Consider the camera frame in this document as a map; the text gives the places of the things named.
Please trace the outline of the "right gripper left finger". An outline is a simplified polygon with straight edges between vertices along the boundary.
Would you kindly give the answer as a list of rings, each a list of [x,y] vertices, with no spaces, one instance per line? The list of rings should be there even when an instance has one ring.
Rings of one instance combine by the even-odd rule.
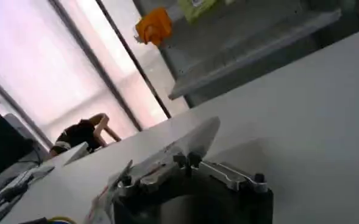
[[[118,194],[132,195],[139,189],[147,193],[157,191],[167,179],[185,167],[186,161],[183,153],[153,156],[130,169],[118,184]]]

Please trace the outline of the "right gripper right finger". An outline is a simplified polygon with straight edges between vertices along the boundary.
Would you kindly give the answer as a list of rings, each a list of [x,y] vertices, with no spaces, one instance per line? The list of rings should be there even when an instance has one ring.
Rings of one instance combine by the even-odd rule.
[[[203,160],[199,154],[194,152],[188,154],[188,162],[193,170],[224,183],[228,189],[235,192],[244,187],[248,187],[259,194],[268,191],[268,184],[262,173],[251,175],[228,163],[214,163]]]

